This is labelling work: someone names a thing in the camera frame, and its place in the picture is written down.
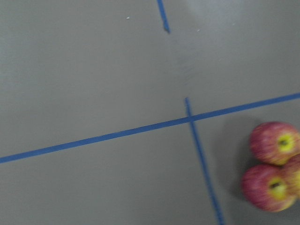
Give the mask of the dark red lone apple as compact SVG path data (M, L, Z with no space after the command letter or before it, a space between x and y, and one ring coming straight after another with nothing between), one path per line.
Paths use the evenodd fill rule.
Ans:
M291 157L281 172L288 192L300 197L300 155Z

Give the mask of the red yellow apple front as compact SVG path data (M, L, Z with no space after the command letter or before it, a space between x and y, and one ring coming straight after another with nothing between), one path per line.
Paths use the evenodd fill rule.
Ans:
M267 164L284 165L300 153L300 132L286 122L265 122L252 130L249 145L256 159Z

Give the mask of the red yellow apple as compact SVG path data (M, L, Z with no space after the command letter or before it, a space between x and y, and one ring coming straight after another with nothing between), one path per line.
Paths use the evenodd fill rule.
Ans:
M300 132L286 122L265 122L252 130L249 145L256 159L267 164L284 165L300 153Z
M241 190L251 204L268 212L286 210L298 199L288 192L281 168L268 164L249 168L241 178Z

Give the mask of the red yellow apple right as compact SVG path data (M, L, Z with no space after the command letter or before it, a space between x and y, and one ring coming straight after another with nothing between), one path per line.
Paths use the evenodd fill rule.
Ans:
M298 199L288 192L281 168L268 164L249 168L241 178L241 190L251 204L268 212L286 210Z

